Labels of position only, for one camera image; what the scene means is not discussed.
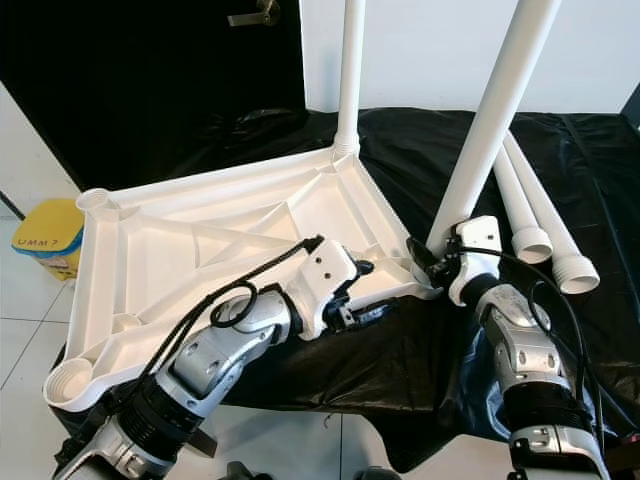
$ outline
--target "pipe end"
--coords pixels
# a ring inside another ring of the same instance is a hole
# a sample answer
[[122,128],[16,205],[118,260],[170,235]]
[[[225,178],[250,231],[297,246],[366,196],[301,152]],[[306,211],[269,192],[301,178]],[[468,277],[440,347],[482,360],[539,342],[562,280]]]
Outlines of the pipe end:
[[562,293],[569,295],[590,292],[600,284],[600,276],[593,263],[582,255],[554,261],[553,276]]
[[511,239],[511,245],[516,256],[529,264],[542,263],[553,253],[549,235],[539,227],[518,230]]

